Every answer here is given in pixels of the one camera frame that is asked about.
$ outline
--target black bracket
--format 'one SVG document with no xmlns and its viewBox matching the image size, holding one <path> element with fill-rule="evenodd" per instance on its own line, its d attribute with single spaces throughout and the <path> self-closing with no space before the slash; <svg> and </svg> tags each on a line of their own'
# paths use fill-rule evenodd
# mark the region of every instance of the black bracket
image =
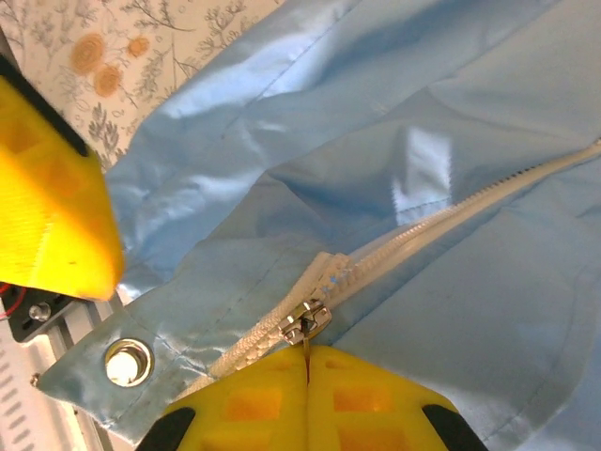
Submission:
<svg viewBox="0 0 601 451">
<path fill-rule="evenodd" d="M 5 311 L 8 311 L 19 301 L 23 289 L 25 288 L 12 286 L 0 294 Z M 62 294 L 27 288 L 19 306 L 8 316 L 8 325 L 10 326 L 12 337 L 18 343 L 31 340 L 37 334 L 41 334 L 48 329 L 56 319 L 61 317 L 71 302 L 75 300 L 75 298 Z M 41 309 L 43 314 L 30 315 L 30 309 L 33 306 Z"/>
</svg>

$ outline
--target yellow 3d printed part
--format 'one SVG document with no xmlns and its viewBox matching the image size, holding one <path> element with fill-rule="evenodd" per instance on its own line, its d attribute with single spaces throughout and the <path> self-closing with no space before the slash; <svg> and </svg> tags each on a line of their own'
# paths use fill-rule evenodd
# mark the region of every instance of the yellow 3d printed part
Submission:
<svg viewBox="0 0 601 451">
<path fill-rule="evenodd" d="M 108 300 L 122 271 L 97 158 L 0 56 L 0 281 Z"/>
<path fill-rule="evenodd" d="M 445 397 L 328 347 L 281 350 L 172 404 L 138 451 L 485 451 Z"/>
</svg>

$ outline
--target shiny satin fabric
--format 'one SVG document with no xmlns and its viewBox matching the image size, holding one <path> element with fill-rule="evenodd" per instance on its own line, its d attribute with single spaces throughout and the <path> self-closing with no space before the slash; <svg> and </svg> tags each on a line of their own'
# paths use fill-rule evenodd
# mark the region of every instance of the shiny satin fabric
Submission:
<svg viewBox="0 0 601 451">
<path fill-rule="evenodd" d="M 601 135 L 599 19 L 596 0 L 288 2 L 149 117 L 108 175 L 123 288 L 141 296 L 40 389 L 136 442 L 317 252 L 586 148 Z M 492 450 L 598 449 L 578 406 L 554 415 L 575 390 L 601 397 L 586 382 L 599 174 L 578 165 L 483 211 L 349 299 L 317 341 L 439 390 Z M 155 354 L 140 386 L 104 375 L 119 337 Z"/>
</svg>

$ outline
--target red wire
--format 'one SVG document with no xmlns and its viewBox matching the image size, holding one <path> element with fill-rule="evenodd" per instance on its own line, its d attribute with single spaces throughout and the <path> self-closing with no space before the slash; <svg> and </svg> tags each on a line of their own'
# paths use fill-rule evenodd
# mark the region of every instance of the red wire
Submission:
<svg viewBox="0 0 601 451">
<path fill-rule="evenodd" d="M 4 286 L 2 287 L 2 291 L 0 291 L 0 293 L 4 293 L 7 289 L 5 288 L 7 284 L 4 284 Z M 21 288 L 21 292 L 19 293 L 19 298 L 17 298 L 17 302 L 14 303 L 9 310 L 7 310 L 6 312 L 0 314 L 0 318 L 8 318 L 10 315 L 12 315 L 13 313 L 15 313 L 15 310 L 17 310 L 17 308 L 19 308 L 19 305 L 21 305 L 21 303 L 23 302 L 23 299 L 25 299 L 25 293 L 27 292 L 27 288 Z"/>
</svg>

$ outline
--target metal grommet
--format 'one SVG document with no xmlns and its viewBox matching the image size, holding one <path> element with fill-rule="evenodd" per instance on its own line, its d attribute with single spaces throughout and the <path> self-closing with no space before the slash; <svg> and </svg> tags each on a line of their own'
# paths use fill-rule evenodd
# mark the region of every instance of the metal grommet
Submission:
<svg viewBox="0 0 601 451">
<path fill-rule="evenodd" d="M 104 369 L 109 380 L 120 387 L 134 387 L 145 381 L 154 365 L 154 356 L 143 342 L 122 338 L 104 355 Z"/>
</svg>

